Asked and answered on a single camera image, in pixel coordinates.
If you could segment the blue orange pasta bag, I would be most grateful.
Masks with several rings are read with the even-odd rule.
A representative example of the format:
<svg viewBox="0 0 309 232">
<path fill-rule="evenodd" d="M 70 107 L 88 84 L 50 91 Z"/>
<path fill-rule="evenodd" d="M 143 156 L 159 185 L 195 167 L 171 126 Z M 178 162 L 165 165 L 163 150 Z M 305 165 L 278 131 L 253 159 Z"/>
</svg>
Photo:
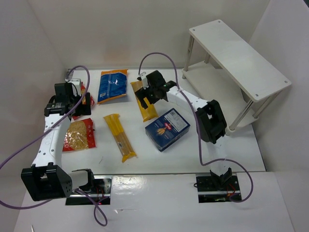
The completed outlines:
<svg viewBox="0 0 309 232">
<path fill-rule="evenodd" d="M 128 69 L 101 72 L 97 104 L 126 96 L 127 71 Z"/>
</svg>

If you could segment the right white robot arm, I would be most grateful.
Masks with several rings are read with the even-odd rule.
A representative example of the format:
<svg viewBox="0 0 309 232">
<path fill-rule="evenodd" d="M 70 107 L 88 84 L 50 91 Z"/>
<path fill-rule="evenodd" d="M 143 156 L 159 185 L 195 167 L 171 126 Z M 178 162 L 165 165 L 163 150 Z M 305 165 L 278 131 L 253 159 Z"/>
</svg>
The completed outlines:
<svg viewBox="0 0 309 232">
<path fill-rule="evenodd" d="M 137 79 L 141 81 L 141 87 L 135 91 L 135 96 L 142 108 L 147 109 L 151 104 L 165 100 L 193 112 L 198 140 L 207 143 L 209 156 L 213 159 L 209 161 L 212 182 L 220 188 L 230 179 L 232 171 L 225 158 L 219 155 L 227 123 L 218 101 L 201 99 L 180 87 L 178 81 L 167 82 L 159 71 L 142 72 Z"/>
</svg>

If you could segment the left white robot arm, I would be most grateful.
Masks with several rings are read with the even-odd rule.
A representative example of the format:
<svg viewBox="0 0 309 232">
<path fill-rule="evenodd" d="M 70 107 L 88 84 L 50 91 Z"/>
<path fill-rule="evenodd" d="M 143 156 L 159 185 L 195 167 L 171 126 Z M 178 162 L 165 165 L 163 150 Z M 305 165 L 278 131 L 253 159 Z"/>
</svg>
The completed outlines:
<svg viewBox="0 0 309 232">
<path fill-rule="evenodd" d="M 91 96 L 80 79 L 55 84 L 55 95 L 44 109 L 47 134 L 31 167 L 21 173 L 32 200 L 67 198 L 75 189 L 89 193 L 94 188 L 91 169 L 65 172 L 61 163 L 63 152 L 96 146 L 92 119 L 77 120 L 89 115 Z"/>
</svg>

